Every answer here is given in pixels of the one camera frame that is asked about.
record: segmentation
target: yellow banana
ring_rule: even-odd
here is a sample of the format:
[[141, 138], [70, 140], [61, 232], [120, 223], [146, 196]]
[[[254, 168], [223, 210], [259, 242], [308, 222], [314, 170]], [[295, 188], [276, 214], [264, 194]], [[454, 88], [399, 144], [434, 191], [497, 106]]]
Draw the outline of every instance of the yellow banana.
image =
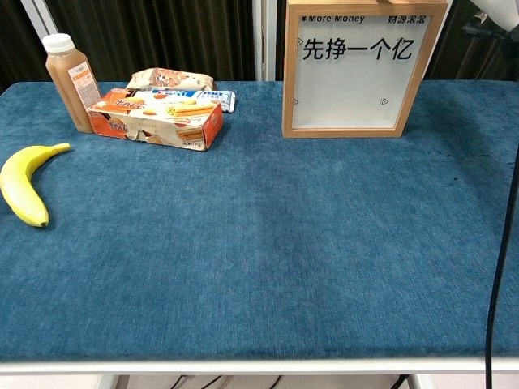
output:
[[25, 223], [34, 227], [45, 227], [49, 223], [49, 213], [32, 187], [31, 177], [51, 156], [70, 149], [69, 143], [30, 146], [13, 154], [3, 165], [0, 171], [3, 198]]

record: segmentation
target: blue tablecloth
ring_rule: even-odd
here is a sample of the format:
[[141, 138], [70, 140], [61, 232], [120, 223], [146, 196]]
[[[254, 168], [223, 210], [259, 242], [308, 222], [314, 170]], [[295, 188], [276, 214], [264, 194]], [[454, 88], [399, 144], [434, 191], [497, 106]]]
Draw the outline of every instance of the blue tablecloth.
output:
[[34, 176], [47, 229], [0, 201], [0, 360], [482, 355], [519, 86], [424, 82], [399, 139], [283, 139], [280, 83], [218, 85], [238, 104], [207, 152], [80, 134], [51, 83], [0, 96], [0, 163], [74, 148]]

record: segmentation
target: black curtain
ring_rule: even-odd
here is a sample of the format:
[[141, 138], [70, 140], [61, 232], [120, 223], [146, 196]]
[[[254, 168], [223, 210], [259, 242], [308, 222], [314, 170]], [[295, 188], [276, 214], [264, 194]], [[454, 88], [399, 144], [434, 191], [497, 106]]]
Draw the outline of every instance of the black curtain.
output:
[[[454, 0], [445, 21], [425, 79], [504, 79], [519, 80], [515, 62], [504, 59], [500, 42], [463, 35], [461, 28], [478, 8], [470, 0]], [[286, 0], [277, 0], [276, 79], [283, 80], [285, 56]]]
[[19, 81], [46, 81], [47, 55], [19, 0], [0, 0], [0, 93]]
[[97, 80], [164, 67], [219, 80], [255, 79], [249, 0], [46, 0]]

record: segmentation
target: juice bottle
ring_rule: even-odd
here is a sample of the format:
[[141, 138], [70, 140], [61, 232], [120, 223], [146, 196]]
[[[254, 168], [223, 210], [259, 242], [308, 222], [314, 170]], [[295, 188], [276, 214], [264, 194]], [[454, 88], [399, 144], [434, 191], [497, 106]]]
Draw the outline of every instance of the juice bottle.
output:
[[45, 66], [79, 132], [92, 133], [86, 108], [101, 98], [87, 57], [68, 34], [45, 36], [41, 42], [49, 55]]

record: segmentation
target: white bottle cap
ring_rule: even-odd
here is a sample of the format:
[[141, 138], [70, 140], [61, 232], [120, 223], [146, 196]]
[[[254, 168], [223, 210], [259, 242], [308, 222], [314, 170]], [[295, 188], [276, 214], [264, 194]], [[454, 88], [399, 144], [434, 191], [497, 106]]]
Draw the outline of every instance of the white bottle cap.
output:
[[71, 36], [68, 34], [52, 34], [41, 40], [47, 53], [65, 53], [75, 48]]

